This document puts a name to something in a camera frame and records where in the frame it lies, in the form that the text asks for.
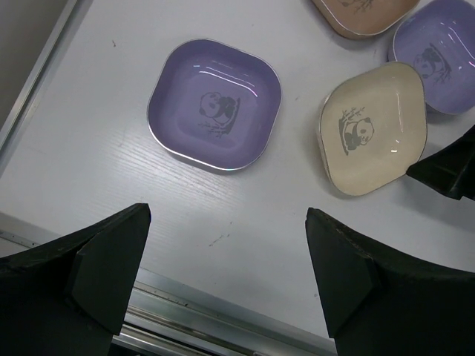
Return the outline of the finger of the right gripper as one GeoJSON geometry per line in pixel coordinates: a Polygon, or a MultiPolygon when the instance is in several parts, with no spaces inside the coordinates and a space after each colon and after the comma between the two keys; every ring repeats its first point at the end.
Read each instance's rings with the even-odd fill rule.
{"type": "Polygon", "coordinates": [[[474,126],[446,148],[411,165],[406,174],[445,197],[474,200],[474,126]]]}

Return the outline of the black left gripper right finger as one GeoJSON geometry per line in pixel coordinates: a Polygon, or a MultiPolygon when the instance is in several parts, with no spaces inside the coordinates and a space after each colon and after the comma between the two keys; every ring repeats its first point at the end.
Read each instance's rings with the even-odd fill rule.
{"type": "Polygon", "coordinates": [[[305,230],[339,355],[472,355],[474,274],[391,248],[310,208],[305,230]]]}

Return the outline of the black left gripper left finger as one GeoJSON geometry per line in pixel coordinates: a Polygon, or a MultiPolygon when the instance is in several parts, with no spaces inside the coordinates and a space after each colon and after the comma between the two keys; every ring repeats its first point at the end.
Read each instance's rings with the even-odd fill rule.
{"type": "Polygon", "coordinates": [[[1,259],[2,355],[106,355],[122,328],[151,211],[130,207],[1,259]]]}

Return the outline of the cream panda plate front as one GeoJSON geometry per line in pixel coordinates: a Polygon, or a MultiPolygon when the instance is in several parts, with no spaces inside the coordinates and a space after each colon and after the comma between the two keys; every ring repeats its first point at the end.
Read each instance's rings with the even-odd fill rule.
{"type": "Polygon", "coordinates": [[[342,82],[321,103],[316,135],[329,181],[344,195],[360,197],[404,176],[428,137],[420,75],[388,62],[342,82]]]}

